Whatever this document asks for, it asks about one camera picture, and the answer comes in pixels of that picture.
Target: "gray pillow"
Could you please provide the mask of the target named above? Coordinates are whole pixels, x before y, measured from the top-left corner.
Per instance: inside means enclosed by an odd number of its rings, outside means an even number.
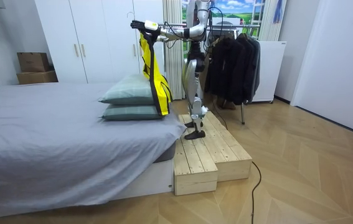
[[[135,119],[158,119],[162,118],[158,114],[154,105],[136,106],[136,105],[108,105],[102,118],[115,121],[126,121]]]
[[[149,80],[143,75],[130,75],[109,89],[99,99],[114,105],[153,105],[153,94]]]

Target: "mattress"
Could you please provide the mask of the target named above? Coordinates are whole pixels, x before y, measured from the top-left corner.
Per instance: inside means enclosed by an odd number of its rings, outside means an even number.
[[[185,131],[163,119],[104,121],[111,84],[0,87],[0,216],[105,203]]]
[[[175,151],[176,151],[176,142],[172,144],[164,153],[162,153],[155,161],[154,163],[157,162],[164,162],[172,159],[175,156]]]

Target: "wooden step platform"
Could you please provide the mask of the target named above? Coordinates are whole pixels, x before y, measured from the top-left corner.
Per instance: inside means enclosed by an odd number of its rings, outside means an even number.
[[[182,123],[191,121],[188,114],[180,115]],[[248,178],[252,158],[220,121],[209,111],[202,128],[206,137],[176,143],[174,158],[175,194],[193,194],[216,190],[217,182]]]

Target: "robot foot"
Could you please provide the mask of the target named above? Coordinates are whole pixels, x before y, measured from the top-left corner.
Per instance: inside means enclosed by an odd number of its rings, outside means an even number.
[[[198,131],[194,131],[190,134],[186,134],[184,136],[184,139],[186,140],[194,140],[194,139],[197,139],[197,138],[204,138],[205,137],[205,132],[204,131],[201,131],[201,132],[198,132]]]
[[[194,128],[194,122],[191,121],[189,123],[184,124],[187,128]]]

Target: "bed frame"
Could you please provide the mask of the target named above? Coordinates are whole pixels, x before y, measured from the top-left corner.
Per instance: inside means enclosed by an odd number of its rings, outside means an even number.
[[[143,195],[173,192],[174,159],[151,164],[136,180],[118,194],[114,200]]]

